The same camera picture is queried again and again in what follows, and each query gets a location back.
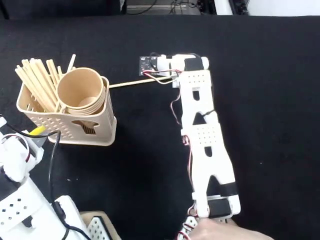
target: black table surface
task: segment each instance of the black table surface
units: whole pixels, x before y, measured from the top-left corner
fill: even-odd
[[[109,81],[138,80],[139,56],[207,56],[214,105],[234,167],[242,227],[275,239],[318,239],[320,202],[320,17],[115,16],[0,22],[0,112],[33,127],[16,108],[21,59],[54,59],[65,71],[96,69]],[[192,204],[169,103],[172,86],[115,88],[118,124],[108,147],[61,145],[55,195],[80,211],[105,211],[123,239],[172,239]],[[176,105],[178,114],[181,107]],[[48,196],[48,160],[31,177]]]

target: robotic arm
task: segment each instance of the robotic arm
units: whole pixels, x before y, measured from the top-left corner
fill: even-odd
[[[0,128],[7,122],[0,117]],[[84,240],[78,232],[70,231],[63,238],[63,226],[52,206],[29,177],[41,160],[44,150],[33,139],[18,133],[0,132],[0,236],[3,240]],[[76,205],[69,196],[61,196],[59,208],[66,223],[89,232]]]
[[[190,145],[193,206],[199,218],[227,219],[240,212],[240,200],[232,163],[226,151],[218,115],[214,108],[209,60],[197,54],[161,55],[153,60],[159,75],[172,76],[182,104],[181,135]],[[204,124],[195,124],[200,113]],[[210,177],[219,182],[220,194],[207,196]]]

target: utensil holder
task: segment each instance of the utensil holder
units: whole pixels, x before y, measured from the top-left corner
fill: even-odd
[[[43,125],[49,132],[60,130],[62,144],[109,146],[115,140],[117,119],[111,103],[109,81],[107,81],[103,109],[97,114],[75,116],[67,113],[44,112],[24,84],[21,86],[16,107],[38,127]],[[56,136],[49,136],[48,139],[54,143]]]

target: human hand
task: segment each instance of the human hand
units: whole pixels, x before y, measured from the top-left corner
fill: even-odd
[[[260,232],[210,219],[201,219],[189,237],[191,240],[273,240]]]

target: chopstick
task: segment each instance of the chopstick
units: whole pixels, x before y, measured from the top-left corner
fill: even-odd
[[[57,68],[58,68],[59,79],[61,79],[63,77],[61,67],[58,66]]]
[[[75,69],[75,59],[76,55],[73,54],[67,72]],[[63,113],[65,107],[61,106],[57,94],[59,81],[63,77],[61,67],[56,69],[52,59],[46,61],[48,71],[41,59],[23,59],[21,62],[22,67],[17,65],[15,72],[43,110],[47,113]]]
[[[58,76],[54,61],[52,59],[50,59],[50,60],[47,60],[45,62],[46,62],[46,66],[49,69],[49,73],[51,75],[53,83],[54,83],[55,87],[57,88],[57,85],[59,83],[59,76]]]
[[[51,89],[49,83],[45,80],[45,78],[41,74],[41,72],[36,64],[36,60],[34,58],[31,58],[29,64],[30,64],[30,67],[31,67],[32,71],[34,72],[37,80],[39,81],[39,83],[44,88],[45,92],[49,95],[49,97],[53,101],[53,103],[54,103],[53,105],[56,105],[56,102],[57,102],[56,95],[55,95],[54,91]]]
[[[19,76],[19,78],[22,80],[23,84],[31,92],[31,94],[36,98],[36,100],[38,101],[40,106],[44,109],[44,111],[50,112],[51,111],[50,107],[47,106],[47,104],[45,104],[44,98],[36,90],[35,85],[32,83],[31,79],[27,76],[26,72],[19,65],[17,65],[15,72]]]
[[[71,60],[69,62],[69,66],[68,66],[66,72],[70,72],[71,71],[72,67],[74,66],[75,59],[76,59],[76,55],[72,54],[72,57],[71,57]]]
[[[167,79],[171,79],[171,78],[172,77],[170,77],[170,76],[162,76],[162,77],[158,77],[157,79],[159,81],[163,81],[163,80],[167,80]],[[138,81],[128,81],[128,82],[122,82],[122,83],[110,85],[109,88],[110,89],[120,88],[120,87],[125,87],[125,86],[130,86],[130,85],[136,85],[136,84],[151,83],[151,82],[155,82],[155,81],[156,80],[154,80],[153,78],[148,78],[148,79],[138,80]]]

